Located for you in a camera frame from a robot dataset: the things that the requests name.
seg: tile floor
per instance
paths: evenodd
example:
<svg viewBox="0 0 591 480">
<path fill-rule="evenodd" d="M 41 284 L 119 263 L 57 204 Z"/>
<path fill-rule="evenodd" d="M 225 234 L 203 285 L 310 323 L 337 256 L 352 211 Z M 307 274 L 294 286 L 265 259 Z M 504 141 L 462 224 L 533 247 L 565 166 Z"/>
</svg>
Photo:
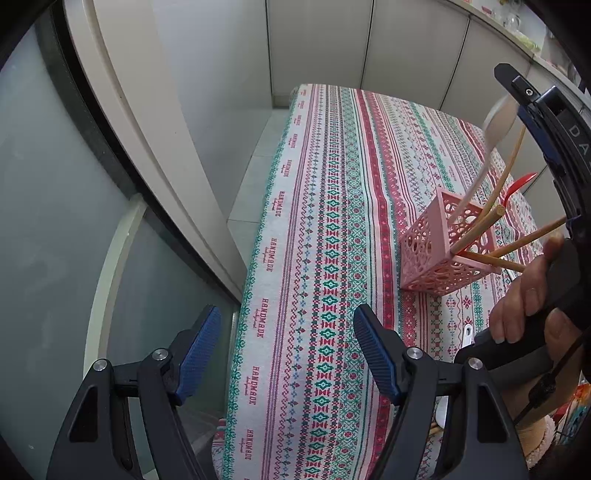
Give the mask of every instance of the tile floor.
<svg viewBox="0 0 591 480">
<path fill-rule="evenodd" d="M 273 155 L 288 115 L 288 109 L 274 109 L 271 113 L 252 154 L 228 219 L 230 233 L 247 266 L 251 260 L 252 247 L 261 220 L 262 202 Z"/>
</svg>

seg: silver bolt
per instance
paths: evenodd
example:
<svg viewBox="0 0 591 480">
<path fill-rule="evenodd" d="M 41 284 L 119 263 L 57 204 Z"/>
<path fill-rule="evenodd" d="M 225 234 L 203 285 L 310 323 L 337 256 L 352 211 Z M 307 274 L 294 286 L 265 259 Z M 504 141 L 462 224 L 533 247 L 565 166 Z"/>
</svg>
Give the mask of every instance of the silver bolt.
<svg viewBox="0 0 591 480">
<path fill-rule="evenodd" d="M 414 358 L 415 360 L 418 360 L 419 358 L 421 358 L 423 356 L 423 351 L 420 348 L 412 346 L 411 348 L 409 348 L 407 350 L 407 355 L 410 358 Z"/>
<path fill-rule="evenodd" d="M 152 358 L 154 360 L 164 360 L 168 357 L 168 350 L 166 348 L 158 348 L 152 352 Z"/>
<path fill-rule="evenodd" d="M 92 364 L 92 368 L 94 368 L 97 372 L 104 370 L 105 368 L 107 368 L 107 360 L 105 360 L 104 358 L 97 360 L 95 363 Z"/>
<path fill-rule="evenodd" d="M 474 370 L 480 370 L 483 366 L 482 361 L 474 356 L 468 360 L 468 365 Z"/>
</svg>

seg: tablecloth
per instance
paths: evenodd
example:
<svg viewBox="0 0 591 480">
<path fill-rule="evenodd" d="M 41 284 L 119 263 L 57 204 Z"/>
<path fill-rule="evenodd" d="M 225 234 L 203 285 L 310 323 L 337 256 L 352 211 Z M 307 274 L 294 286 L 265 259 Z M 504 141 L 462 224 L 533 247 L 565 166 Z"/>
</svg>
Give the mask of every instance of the tablecloth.
<svg viewBox="0 0 591 480">
<path fill-rule="evenodd" d="M 435 359 L 453 359 L 466 323 L 486 327 L 506 271 L 445 297 L 398 288 L 398 238 L 436 187 L 465 192 L 483 155 L 480 129 L 445 113 L 359 89 L 299 88 L 267 184 L 213 448 L 224 480 L 367 477 L 393 409 L 353 335 L 353 311 L 368 303 Z M 479 203 L 503 167 L 495 151 Z M 534 229 L 520 193 L 494 227 L 498 244 Z M 509 258 L 527 263 L 539 251 Z M 429 438 L 419 478 L 432 473 L 440 441 Z"/>
</svg>

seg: pink basket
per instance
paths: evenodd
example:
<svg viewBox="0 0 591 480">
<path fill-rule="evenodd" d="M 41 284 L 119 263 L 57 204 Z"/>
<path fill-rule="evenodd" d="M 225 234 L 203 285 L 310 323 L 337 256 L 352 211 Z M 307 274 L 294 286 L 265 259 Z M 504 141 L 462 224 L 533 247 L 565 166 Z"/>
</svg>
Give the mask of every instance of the pink basket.
<svg viewBox="0 0 591 480">
<path fill-rule="evenodd" d="M 482 211 L 482 206 L 469 203 L 452 226 L 447 219 L 462 197 L 437 189 L 437 194 L 423 214 L 401 237 L 401 288 L 424 291 L 439 296 L 485 277 L 500 274 L 501 269 L 455 255 L 450 247 Z M 495 235 L 489 228 L 466 250 L 488 254 L 496 248 Z"/>
</svg>

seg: red spoon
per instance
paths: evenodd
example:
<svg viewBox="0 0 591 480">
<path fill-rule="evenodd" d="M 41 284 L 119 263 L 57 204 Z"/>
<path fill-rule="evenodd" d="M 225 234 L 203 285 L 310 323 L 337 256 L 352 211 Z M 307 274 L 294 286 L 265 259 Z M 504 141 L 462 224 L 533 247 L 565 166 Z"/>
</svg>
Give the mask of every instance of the red spoon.
<svg viewBox="0 0 591 480">
<path fill-rule="evenodd" d="M 507 190 L 507 195 L 505 195 L 505 199 L 503 200 L 503 207 L 507 207 L 507 202 L 509 201 L 509 197 L 511 195 L 513 195 L 523 185 L 536 178 L 536 176 L 537 173 L 526 173 L 520 179 L 515 180 Z"/>
</svg>

